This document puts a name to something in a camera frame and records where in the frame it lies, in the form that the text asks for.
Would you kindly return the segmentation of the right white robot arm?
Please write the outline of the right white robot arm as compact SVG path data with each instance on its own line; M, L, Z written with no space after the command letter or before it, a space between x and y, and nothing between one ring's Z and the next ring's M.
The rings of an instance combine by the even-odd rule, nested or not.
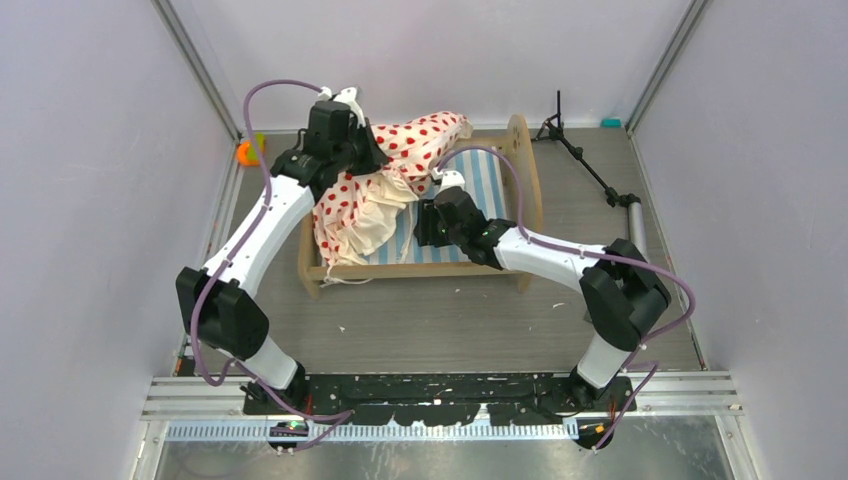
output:
M611 395L610 383L670 304L668 289L630 241L580 245L530 231L513 221L488 218L465 191L463 176L435 170L437 187L426 201L422 239L458 247L474 264L528 273L581 293L595 330L569 375L572 401L596 410Z

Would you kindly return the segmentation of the wooden pet bed frame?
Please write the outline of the wooden pet bed frame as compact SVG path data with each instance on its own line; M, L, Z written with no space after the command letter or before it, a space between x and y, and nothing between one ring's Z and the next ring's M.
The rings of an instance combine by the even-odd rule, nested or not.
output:
M531 136L525 118L511 116L504 134L459 139L460 154L450 162L459 171L476 205L489 218L522 218L534 231L543 227L543 205ZM326 266L313 235L312 212L301 222L298 273L307 291L319 298ZM333 275L340 283L368 279L493 275L495 269L465 262L339 266Z

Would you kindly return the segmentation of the blue striped mattress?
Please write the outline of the blue striped mattress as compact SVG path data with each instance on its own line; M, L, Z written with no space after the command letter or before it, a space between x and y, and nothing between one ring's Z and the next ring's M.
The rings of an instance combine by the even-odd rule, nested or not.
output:
M340 179L313 209L313 235L325 266L465 262L433 206L439 186L405 162Z

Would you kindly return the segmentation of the strawberry print ruffled blanket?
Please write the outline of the strawberry print ruffled blanket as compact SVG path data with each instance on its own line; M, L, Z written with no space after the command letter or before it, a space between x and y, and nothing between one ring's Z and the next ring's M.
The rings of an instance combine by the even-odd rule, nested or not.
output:
M364 265L397 230L397 219L431 187L431 171L457 140L473 133L464 115L442 111L404 124L371 128L388 163L375 173L342 172L312 210L313 233L326 264L324 284L339 266Z

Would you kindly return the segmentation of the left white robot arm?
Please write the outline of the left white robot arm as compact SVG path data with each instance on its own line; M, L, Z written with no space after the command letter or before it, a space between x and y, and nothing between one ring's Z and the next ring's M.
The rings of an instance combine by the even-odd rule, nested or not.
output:
M303 365L271 338L270 321L254 300L279 249L324 193L345 175L375 173L388 163L359 105L359 90L317 91L296 145L263 167L263 193L236 232L200 269L183 268L176 291L196 369L206 345L254 376L258 394L280 412L298 412L307 398Z

